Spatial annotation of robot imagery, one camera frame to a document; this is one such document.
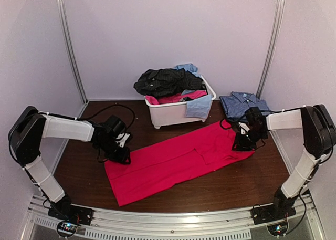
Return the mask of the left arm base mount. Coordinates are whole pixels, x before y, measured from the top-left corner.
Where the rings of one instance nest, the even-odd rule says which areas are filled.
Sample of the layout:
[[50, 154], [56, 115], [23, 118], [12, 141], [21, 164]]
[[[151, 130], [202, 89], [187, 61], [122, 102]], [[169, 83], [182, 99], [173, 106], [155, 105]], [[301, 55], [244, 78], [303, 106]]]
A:
[[69, 221], [73, 224], [90, 226], [93, 217], [93, 209], [72, 205], [70, 207], [70, 214], [62, 215], [57, 212], [55, 208], [50, 208], [48, 211], [48, 216], [62, 221]]

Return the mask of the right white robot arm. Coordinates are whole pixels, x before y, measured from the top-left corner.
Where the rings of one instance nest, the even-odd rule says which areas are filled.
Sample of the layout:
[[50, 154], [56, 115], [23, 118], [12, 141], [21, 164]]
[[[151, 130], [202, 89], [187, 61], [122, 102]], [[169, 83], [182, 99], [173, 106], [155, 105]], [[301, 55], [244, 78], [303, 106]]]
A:
[[270, 111], [251, 107], [245, 111], [248, 129], [235, 136], [234, 151], [255, 151], [257, 142], [270, 131], [299, 130], [302, 155], [294, 170], [274, 194], [269, 215], [279, 220], [289, 212], [305, 186], [312, 181], [320, 165], [332, 156], [335, 147], [335, 124], [324, 105], [303, 106]]

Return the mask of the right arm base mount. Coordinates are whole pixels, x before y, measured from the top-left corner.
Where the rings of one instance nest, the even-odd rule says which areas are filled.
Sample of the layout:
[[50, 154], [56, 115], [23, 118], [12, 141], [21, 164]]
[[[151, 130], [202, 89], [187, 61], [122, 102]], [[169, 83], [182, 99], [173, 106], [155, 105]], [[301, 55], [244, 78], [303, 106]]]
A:
[[256, 204], [250, 210], [252, 219], [255, 225], [270, 223], [278, 220], [285, 220], [290, 216], [296, 215], [296, 210], [293, 207], [287, 209], [276, 211], [273, 204], [261, 206]]

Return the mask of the red t-shirt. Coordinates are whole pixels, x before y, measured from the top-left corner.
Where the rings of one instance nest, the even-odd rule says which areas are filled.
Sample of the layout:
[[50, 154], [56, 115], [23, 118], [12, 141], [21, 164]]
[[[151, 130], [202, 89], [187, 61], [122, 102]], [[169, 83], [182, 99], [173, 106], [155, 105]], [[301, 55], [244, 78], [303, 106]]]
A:
[[249, 158], [232, 150], [236, 133], [213, 123], [131, 152], [131, 164], [107, 161], [105, 171], [119, 206]]

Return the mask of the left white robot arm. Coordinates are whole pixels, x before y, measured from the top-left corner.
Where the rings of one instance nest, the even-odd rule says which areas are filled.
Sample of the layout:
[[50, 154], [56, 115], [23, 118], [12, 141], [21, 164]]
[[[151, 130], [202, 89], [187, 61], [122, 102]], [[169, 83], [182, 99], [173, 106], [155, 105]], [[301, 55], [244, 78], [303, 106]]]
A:
[[131, 163], [131, 139], [129, 126], [115, 115], [105, 122], [96, 123], [88, 118], [68, 117], [42, 112], [28, 106], [8, 133], [8, 147], [13, 160], [41, 189], [55, 212], [64, 221], [71, 221], [76, 213], [71, 198], [56, 181], [41, 158], [42, 139], [57, 138], [90, 142], [98, 152], [104, 152], [102, 162], [111, 161], [123, 165]]

